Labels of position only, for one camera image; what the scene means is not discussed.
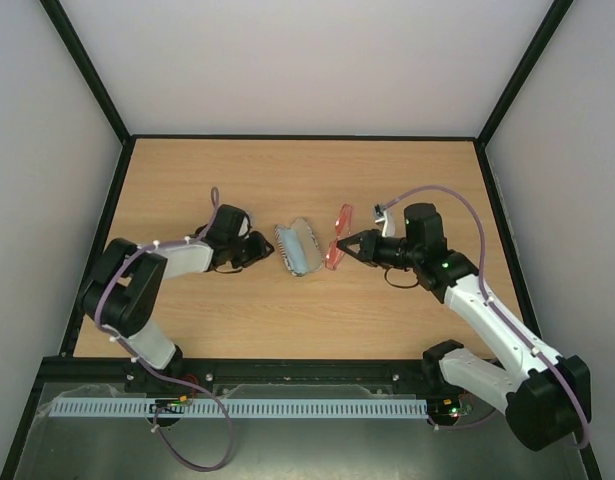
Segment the light blue cleaning cloth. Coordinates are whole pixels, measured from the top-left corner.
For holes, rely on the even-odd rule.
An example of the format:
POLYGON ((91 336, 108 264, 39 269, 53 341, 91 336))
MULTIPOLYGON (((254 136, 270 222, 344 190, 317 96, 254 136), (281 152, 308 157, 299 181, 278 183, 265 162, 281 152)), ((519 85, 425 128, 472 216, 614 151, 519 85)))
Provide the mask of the light blue cleaning cloth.
POLYGON ((293 229, 281 229, 279 244, 288 270, 297 276, 307 274, 308 265, 297 233, 293 229))

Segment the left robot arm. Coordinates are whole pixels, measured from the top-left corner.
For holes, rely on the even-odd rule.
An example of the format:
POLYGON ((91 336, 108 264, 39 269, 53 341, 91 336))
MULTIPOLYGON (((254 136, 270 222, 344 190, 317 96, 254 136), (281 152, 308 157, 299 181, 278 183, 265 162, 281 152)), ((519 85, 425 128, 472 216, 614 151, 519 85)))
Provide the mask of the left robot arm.
POLYGON ((112 240, 81 287, 78 306, 133 358, 164 372, 179 348, 153 318, 162 282, 216 272, 224 265, 240 272, 273 252, 272 244, 253 229, 248 212, 222 204, 208 224, 180 240, 144 245, 112 240))

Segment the red transparent sunglasses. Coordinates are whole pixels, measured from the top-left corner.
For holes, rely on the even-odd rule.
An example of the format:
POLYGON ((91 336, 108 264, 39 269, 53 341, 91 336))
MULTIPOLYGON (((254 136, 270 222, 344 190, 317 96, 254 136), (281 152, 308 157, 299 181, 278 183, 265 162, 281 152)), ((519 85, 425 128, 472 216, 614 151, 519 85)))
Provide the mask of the red transparent sunglasses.
POLYGON ((335 236, 330 242, 325 255, 325 268, 334 271, 338 268, 345 252, 338 247, 338 242, 351 234, 351 224, 354 208, 350 204, 343 204, 334 223, 335 236))

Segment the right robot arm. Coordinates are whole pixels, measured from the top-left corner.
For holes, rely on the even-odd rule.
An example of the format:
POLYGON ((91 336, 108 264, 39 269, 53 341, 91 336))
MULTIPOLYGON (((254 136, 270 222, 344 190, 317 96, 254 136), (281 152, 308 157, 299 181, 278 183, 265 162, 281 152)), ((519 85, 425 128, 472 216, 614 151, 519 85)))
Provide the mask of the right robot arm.
POLYGON ((404 210, 405 234, 364 230, 337 241, 339 250, 372 267, 415 274, 417 283, 458 314, 495 355, 485 361, 447 340, 423 354, 423 379, 432 390, 451 385, 504 415, 516 438, 539 451, 575 432, 578 448, 589 443, 591 379, 578 356, 564 357, 520 321, 489 288, 482 271, 448 247, 436 207, 404 210))

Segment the flag print glasses case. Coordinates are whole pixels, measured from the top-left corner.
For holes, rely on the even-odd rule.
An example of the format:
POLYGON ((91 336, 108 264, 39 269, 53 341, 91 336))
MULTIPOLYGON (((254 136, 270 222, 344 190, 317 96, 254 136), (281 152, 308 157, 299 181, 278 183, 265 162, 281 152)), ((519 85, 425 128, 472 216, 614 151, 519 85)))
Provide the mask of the flag print glasses case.
POLYGON ((305 218, 295 219, 290 226, 276 225, 274 235, 283 262, 292 276, 304 277, 323 267, 323 254, 305 218))

